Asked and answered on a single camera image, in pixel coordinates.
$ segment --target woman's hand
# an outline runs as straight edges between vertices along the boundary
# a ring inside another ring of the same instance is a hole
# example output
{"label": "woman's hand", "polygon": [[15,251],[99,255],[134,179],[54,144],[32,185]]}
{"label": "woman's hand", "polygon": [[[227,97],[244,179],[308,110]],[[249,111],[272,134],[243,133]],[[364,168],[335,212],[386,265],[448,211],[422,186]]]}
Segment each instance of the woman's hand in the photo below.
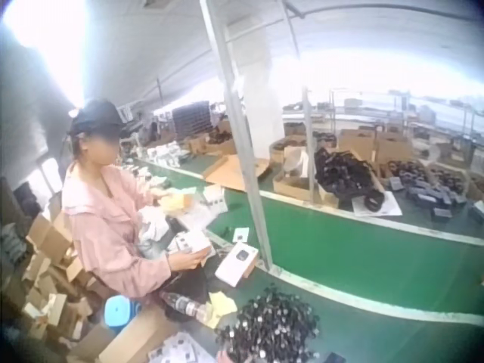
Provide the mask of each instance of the woman's hand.
{"label": "woman's hand", "polygon": [[193,270],[209,252],[210,247],[197,253],[175,252],[168,255],[168,264],[172,271]]}

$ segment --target water bottle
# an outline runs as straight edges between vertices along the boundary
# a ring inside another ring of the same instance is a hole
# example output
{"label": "water bottle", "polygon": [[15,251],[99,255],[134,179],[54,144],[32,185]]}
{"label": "water bottle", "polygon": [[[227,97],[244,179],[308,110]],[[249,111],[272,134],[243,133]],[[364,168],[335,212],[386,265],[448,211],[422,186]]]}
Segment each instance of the water bottle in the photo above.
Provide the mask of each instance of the water bottle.
{"label": "water bottle", "polygon": [[162,291],[160,296],[165,303],[177,312],[193,316],[198,321],[207,322],[212,318],[213,308],[211,305],[200,304],[179,293],[166,293]]}

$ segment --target metal pole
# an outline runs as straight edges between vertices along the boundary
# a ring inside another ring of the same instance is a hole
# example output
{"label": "metal pole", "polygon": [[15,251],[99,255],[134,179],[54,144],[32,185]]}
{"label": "metal pole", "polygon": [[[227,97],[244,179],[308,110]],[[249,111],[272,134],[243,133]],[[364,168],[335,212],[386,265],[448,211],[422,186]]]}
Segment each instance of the metal pole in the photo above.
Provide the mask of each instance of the metal pole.
{"label": "metal pole", "polygon": [[[281,6],[281,11],[283,14],[284,21],[287,24],[287,29],[289,30],[289,35],[291,42],[293,43],[294,53],[299,64],[300,76],[303,78],[303,66],[301,64],[301,54],[299,52],[299,46],[297,45],[296,35],[294,34],[293,24],[290,22],[290,16],[287,13],[287,7],[284,0],[278,0]],[[306,121],[306,150],[309,156],[309,166],[308,166],[308,177],[309,177],[309,193],[311,194],[311,203],[315,202],[315,155],[314,155],[314,142],[312,136],[312,119],[311,119],[311,104],[308,98],[308,87],[301,79],[302,83],[302,106],[304,109],[304,120]]]}
{"label": "metal pole", "polygon": [[217,60],[221,81],[224,84],[225,106],[227,107],[228,119],[234,136],[235,147],[240,161],[242,176],[244,177],[245,189],[249,199],[250,212],[256,228],[257,237],[261,247],[262,258],[265,267],[272,267],[271,246],[265,225],[264,209],[259,194],[259,186],[255,173],[256,159],[253,154],[249,131],[242,111],[237,88],[235,87],[235,75],[232,68],[228,46],[225,42],[224,29],[219,22],[216,6],[213,0],[200,0],[203,19],[205,20],[206,32],[209,36],[210,45]]}

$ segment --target white card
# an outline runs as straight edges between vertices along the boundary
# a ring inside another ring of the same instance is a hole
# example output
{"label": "white card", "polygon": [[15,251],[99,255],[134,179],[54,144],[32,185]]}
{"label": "white card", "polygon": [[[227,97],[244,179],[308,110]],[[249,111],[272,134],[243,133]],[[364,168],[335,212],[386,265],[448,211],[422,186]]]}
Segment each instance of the white card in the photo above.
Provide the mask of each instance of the white card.
{"label": "white card", "polygon": [[243,244],[245,244],[249,240],[249,230],[249,227],[236,228],[234,231],[234,239],[232,240],[232,242],[242,242]]}

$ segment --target small white box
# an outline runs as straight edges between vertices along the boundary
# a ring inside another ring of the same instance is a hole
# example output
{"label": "small white box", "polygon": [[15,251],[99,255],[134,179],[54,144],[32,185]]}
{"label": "small white box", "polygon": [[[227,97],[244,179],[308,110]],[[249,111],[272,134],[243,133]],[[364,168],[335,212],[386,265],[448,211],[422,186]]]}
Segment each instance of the small white box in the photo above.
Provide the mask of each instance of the small white box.
{"label": "small white box", "polygon": [[182,252],[196,253],[212,246],[212,242],[202,231],[188,231],[175,236],[178,249]]}
{"label": "small white box", "polygon": [[243,244],[235,244],[230,253],[224,258],[215,276],[232,287],[236,287],[245,271],[254,262],[259,250]]}

